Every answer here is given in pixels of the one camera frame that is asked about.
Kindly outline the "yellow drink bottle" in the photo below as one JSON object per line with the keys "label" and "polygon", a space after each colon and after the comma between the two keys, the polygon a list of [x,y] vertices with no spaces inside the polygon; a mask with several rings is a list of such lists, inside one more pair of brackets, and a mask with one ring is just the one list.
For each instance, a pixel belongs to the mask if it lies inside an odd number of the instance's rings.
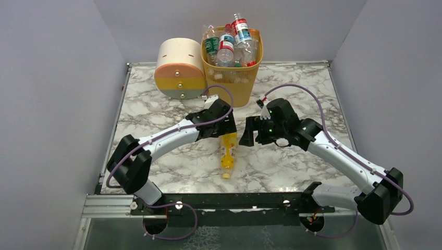
{"label": "yellow drink bottle", "polygon": [[235,166],[235,155],[238,145],[237,132],[223,135],[220,140],[222,178],[230,179]]}

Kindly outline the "clear bottle green label angled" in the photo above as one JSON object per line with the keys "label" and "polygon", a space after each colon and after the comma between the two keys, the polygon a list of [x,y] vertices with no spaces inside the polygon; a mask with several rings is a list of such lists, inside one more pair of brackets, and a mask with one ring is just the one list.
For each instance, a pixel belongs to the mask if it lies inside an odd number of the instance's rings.
{"label": "clear bottle green label angled", "polygon": [[218,53],[219,36],[217,29],[211,24],[203,26],[203,44],[205,47],[207,62],[217,66],[216,56]]}

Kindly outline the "clear bottle red blue label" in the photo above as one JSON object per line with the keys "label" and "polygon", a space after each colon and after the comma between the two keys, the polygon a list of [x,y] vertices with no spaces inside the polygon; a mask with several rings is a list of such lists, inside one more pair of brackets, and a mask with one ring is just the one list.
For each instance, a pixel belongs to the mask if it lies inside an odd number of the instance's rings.
{"label": "clear bottle red blue label", "polygon": [[240,13],[234,14],[234,21],[231,23],[235,34],[236,45],[238,48],[246,48],[251,45],[252,36],[248,23]]}

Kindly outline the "orange label clear bottle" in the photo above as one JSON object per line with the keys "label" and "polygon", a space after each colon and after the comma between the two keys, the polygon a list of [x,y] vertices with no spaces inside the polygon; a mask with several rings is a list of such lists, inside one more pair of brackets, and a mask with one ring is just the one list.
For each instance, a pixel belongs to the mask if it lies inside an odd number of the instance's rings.
{"label": "orange label clear bottle", "polygon": [[256,29],[250,30],[251,36],[252,36],[252,45],[251,45],[251,54],[249,58],[247,59],[247,66],[251,67],[256,64],[256,55],[257,55],[257,49],[259,46],[260,41],[260,33]]}

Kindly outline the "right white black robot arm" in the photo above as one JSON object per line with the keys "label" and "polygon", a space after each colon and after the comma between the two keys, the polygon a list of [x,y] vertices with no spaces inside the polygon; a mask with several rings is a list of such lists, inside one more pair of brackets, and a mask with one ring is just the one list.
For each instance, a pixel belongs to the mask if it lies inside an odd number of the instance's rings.
{"label": "right white black robot arm", "polygon": [[403,187],[401,171],[385,170],[373,164],[369,165],[370,169],[364,168],[362,164],[368,164],[368,160],[326,134],[315,120],[299,119],[291,104],[283,98],[258,104],[262,112],[246,118],[239,145],[276,144],[279,139],[285,139],[289,146],[297,146],[326,161],[356,185],[347,188],[313,182],[301,195],[301,204],[308,210],[325,206],[351,209],[374,224],[383,224],[392,215],[402,199],[398,190]]}

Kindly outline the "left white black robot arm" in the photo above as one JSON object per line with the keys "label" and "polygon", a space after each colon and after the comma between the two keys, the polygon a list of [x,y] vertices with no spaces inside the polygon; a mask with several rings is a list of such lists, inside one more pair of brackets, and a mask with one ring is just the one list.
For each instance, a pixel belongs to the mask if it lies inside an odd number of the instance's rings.
{"label": "left white black robot arm", "polygon": [[127,194],[133,194],[154,206],[163,196],[149,180],[151,164],[183,145],[236,132],[232,107],[217,96],[210,97],[204,109],[188,114],[178,124],[154,135],[134,138],[124,136],[106,169]]}

